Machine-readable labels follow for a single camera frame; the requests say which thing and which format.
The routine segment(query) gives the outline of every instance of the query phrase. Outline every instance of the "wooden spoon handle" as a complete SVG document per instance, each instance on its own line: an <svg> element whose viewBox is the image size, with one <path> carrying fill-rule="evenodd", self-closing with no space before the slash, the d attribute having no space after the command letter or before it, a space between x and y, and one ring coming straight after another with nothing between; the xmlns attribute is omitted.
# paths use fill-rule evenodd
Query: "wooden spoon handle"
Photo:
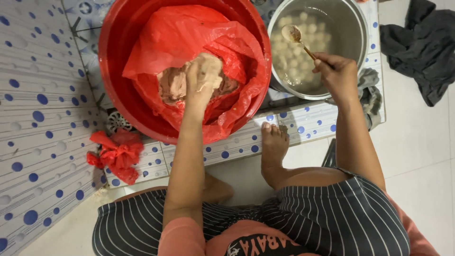
<svg viewBox="0 0 455 256"><path fill-rule="evenodd" d="M308 55L310 55L313 61L316 60L316 57L313 55L313 53L310 52L310 50L308 50L308 48L305 45L303 46L303 49L308 53Z"/></svg>

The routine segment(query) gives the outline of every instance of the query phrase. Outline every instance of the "pink shirt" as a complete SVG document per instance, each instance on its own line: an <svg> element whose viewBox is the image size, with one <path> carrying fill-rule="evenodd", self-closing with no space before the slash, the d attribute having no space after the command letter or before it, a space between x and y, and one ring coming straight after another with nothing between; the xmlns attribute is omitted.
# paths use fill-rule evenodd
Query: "pink shirt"
<svg viewBox="0 0 455 256"><path fill-rule="evenodd" d="M410 256L439 256L414 222L389 195L387 197L408 232L411 242ZM158 255L224 256L236 255L236 250L244 250L245 255L251 251L251 255L318 256L314 253L302 253L305 249L285 234L253 220L241 220L206 243L202 229L188 217L169 222L161 234Z"/></svg>

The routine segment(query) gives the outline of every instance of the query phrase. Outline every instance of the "person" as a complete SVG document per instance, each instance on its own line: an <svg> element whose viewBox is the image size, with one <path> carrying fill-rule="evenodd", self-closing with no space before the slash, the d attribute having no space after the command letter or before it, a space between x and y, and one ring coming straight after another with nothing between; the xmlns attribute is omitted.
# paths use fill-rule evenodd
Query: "person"
<svg viewBox="0 0 455 256"><path fill-rule="evenodd" d="M202 120L212 91L188 84L169 186L98 209L93 249L99 256L407 256L437 255L387 195L357 92L357 65L315 53L313 73L338 105L339 169L287 170L289 139L262 124L261 172L276 196L261 205L226 207L232 187L204 173Z"/></svg>

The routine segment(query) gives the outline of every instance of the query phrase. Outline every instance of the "leg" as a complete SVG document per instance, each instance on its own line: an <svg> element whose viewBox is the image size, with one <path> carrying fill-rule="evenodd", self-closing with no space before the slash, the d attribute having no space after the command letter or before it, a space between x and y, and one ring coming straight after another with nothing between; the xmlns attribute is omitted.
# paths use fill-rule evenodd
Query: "leg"
<svg viewBox="0 0 455 256"><path fill-rule="evenodd" d="M204 180L204 191L202 194L202 200L207 203L212 203L212 204L220 204L231 197L234 196L234 189L232 186L229 184L220 181L219 179L211 176L208 173L205 173L205 180ZM155 191L155 190L160 190L160 189L167 189L167 186L161 186L161 187L154 187L150 189L145 189L139 192L135 192L133 194L126 195L124 197L121 197L115 202L120 202L123 200L126 200L128 198L135 197L137 195L150 192L150 191Z"/></svg>
<svg viewBox="0 0 455 256"><path fill-rule="evenodd" d="M350 178L339 170L324 167L287 170L282 162L288 148L289 138L276 125L262 125L261 173L275 190L287 186L328 186Z"/></svg>

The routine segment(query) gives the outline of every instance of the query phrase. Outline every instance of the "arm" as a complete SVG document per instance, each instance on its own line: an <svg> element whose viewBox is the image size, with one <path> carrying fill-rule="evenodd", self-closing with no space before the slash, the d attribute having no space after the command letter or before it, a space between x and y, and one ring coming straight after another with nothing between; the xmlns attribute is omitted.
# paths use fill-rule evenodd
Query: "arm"
<svg viewBox="0 0 455 256"><path fill-rule="evenodd" d="M204 163L202 154L202 121L212 96L212 86L198 92L197 61L187 73L187 98L172 172L164 202L163 229L172 220L190 217L202 228L202 191Z"/></svg>
<svg viewBox="0 0 455 256"><path fill-rule="evenodd" d="M385 191L384 175L358 98L355 61L325 53L314 55L318 58L314 72L322 73L323 83L338 105L338 167L362 175Z"/></svg>

